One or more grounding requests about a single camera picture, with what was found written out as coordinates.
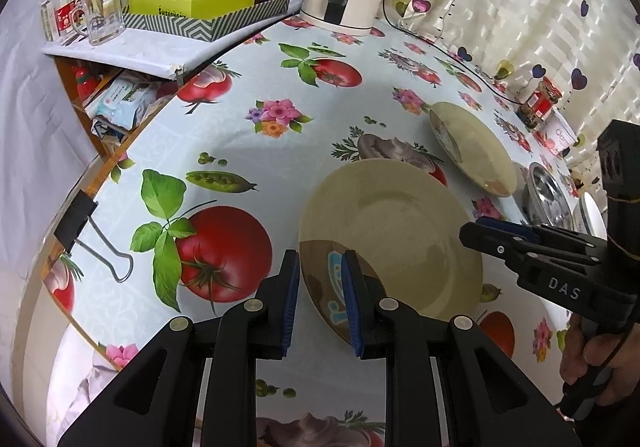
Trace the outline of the person's right hand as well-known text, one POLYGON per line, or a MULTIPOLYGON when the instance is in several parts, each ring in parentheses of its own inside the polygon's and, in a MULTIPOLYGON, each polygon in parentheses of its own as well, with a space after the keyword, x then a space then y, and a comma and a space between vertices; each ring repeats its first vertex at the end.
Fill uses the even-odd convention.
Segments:
MULTIPOLYGON (((582 318, 573 314, 565 334, 560 375, 569 385, 583 377, 589 367, 603 365, 622 339, 621 335, 603 334, 587 341, 581 324, 582 318)), ((598 405, 612 405, 634 393, 639 383, 639 343, 639 325, 636 323, 625 343, 608 362, 612 378, 598 397, 598 405)))

